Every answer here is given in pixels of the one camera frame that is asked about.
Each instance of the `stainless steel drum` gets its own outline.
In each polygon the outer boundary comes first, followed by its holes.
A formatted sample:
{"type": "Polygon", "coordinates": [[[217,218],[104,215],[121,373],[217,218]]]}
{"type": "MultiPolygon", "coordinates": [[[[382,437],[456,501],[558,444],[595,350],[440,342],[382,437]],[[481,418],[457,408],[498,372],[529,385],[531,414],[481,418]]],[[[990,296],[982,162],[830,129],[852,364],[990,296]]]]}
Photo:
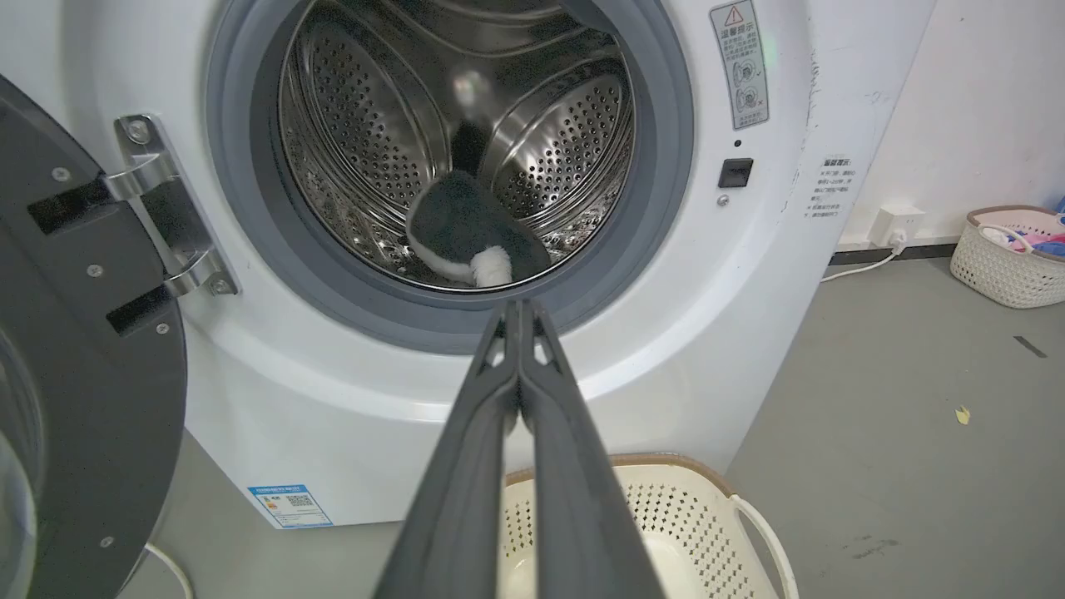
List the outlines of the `stainless steel drum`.
{"type": "Polygon", "coordinates": [[[551,2],[494,4],[320,0],[282,70],[284,153],[307,204],[348,250],[412,285],[475,291],[431,272],[404,232],[411,200],[450,168],[460,123],[486,140],[479,179],[552,268],[592,239],[628,174],[632,91],[613,38],[551,2]]]}

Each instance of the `basket handle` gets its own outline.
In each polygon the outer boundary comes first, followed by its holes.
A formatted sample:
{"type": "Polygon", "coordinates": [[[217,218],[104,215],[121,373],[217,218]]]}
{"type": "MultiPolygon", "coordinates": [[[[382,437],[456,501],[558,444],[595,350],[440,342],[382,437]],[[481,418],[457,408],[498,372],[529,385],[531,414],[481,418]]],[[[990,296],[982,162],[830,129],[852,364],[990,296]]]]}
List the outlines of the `basket handle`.
{"type": "Polygon", "coordinates": [[[1015,238],[1015,239],[1019,240],[1020,244],[1025,247],[1025,252],[1023,252],[1025,254],[1031,254],[1032,252],[1035,252],[1035,248],[1032,247],[1031,243],[1028,243],[1028,240],[1025,239],[1025,236],[1018,233],[1017,231],[1015,231],[1013,229],[1007,229],[1005,227],[1000,227],[998,225],[987,225],[987,224],[983,224],[983,225],[980,225],[980,226],[977,227],[978,231],[983,231],[984,229],[995,229],[996,231],[1003,232],[1003,233],[1005,233],[1005,234],[1007,234],[1007,236],[1010,236],[1012,238],[1015,238]]]}
{"type": "Polygon", "coordinates": [[[796,573],[791,570],[791,562],[788,561],[788,555],[784,552],[784,546],[781,545],[781,539],[776,538],[773,528],[769,525],[769,522],[753,505],[740,496],[734,495],[728,499],[732,500],[737,509],[751,520],[751,523],[758,530],[758,534],[761,535],[761,538],[765,539],[766,545],[769,547],[769,553],[773,556],[776,572],[780,574],[781,584],[784,587],[784,599],[799,599],[799,585],[796,584],[796,573]]]}

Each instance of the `concrete floor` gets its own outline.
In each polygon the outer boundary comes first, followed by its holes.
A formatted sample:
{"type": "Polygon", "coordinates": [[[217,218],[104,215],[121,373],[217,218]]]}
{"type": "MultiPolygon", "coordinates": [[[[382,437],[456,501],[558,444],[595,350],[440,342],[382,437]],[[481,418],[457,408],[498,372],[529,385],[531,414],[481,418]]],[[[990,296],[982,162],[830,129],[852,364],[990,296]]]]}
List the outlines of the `concrete floor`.
{"type": "MultiPolygon", "coordinates": [[[[947,265],[822,286],[727,472],[804,597],[1065,593],[1065,305],[1002,308],[947,265]]],[[[200,599],[368,597],[396,533],[277,532],[186,437],[155,541],[200,599]]],[[[120,595],[180,597],[150,557],[120,595]]]]}

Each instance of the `screw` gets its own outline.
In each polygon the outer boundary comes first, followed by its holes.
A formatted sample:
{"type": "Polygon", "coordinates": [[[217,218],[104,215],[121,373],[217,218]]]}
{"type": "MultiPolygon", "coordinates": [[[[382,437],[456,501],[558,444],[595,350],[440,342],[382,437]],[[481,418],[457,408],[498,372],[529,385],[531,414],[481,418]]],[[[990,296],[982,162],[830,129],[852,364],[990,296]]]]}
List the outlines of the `screw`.
{"type": "Polygon", "coordinates": [[[151,131],[148,130],[148,124],[140,118],[136,120],[131,120],[129,125],[126,126],[126,135],[137,144],[144,145],[151,141],[151,131]]]}

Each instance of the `washing machine door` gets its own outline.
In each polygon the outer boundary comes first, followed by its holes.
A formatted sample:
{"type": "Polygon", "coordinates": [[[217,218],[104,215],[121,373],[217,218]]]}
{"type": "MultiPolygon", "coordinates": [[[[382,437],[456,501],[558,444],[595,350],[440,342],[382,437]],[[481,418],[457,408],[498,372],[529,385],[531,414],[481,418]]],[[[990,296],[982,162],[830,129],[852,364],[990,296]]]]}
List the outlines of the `washing machine door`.
{"type": "Polygon", "coordinates": [[[181,442],[163,261],[99,166],[0,77],[0,597],[111,598],[181,442]]]}

